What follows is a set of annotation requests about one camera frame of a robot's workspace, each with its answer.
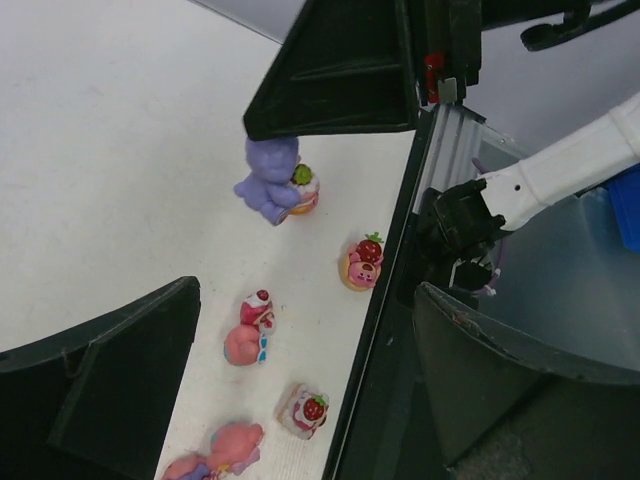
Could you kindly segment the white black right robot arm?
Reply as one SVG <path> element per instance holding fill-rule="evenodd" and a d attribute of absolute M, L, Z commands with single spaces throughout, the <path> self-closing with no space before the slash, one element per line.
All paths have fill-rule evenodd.
<path fill-rule="evenodd" d="M 497 171 L 476 161 L 492 132 L 463 102 L 484 31 L 528 22 L 542 51 L 635 13 L 625 1 L 308 1 L 244 117 L 259 142 L 410 131 L 405 212 L 386 267 L 411 296 L 428 282 L 474 293 L 498 273 L 495 247 L 557 202 L 639 162 L 639 100 Z"/>

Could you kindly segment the purple bunny holding cupcake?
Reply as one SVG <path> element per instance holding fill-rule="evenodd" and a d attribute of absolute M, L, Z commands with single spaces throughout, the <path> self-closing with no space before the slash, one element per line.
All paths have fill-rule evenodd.
<path fill-rule="evenodd" d="M 247 138 L 245 160 L 250 173 L 233 191 L 272 225 L 281 224 L 290 215 L 309 213 L 318 204 L 320 182 L 301 161 L 297 137 Z"/>

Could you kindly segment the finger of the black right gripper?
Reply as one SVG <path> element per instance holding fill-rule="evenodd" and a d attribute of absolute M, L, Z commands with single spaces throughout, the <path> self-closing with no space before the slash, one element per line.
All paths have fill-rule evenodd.
<path fill-rule="evenodd" d="M 415 129 L 404 1 L 304 3 L 243 122 L 256 141 Z"/>

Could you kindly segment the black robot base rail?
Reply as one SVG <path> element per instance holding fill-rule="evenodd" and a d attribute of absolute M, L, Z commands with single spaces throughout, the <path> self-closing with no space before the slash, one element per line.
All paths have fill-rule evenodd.
<path fill-rule="evenodd" d="M 412 212 L 435 124 L 421 114 L 342 401 L 325 479 L 446 479 L 412 325 Z"/>

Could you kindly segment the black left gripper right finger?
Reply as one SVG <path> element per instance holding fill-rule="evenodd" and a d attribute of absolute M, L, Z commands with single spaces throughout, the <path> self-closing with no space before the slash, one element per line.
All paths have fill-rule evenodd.
<path fill-rule="evenodd" d="M 413 324 L 456 478 L 638 477 L 636 371 L 554 348 L 426 283 Z"/>

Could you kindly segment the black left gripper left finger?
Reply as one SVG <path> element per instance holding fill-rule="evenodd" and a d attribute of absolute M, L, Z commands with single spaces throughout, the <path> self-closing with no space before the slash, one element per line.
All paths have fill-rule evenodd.
<path fill-rule="evenodd" d="M 2 478 L 153 478 L 200 310 L 181 277 L 2 352 Z"/>

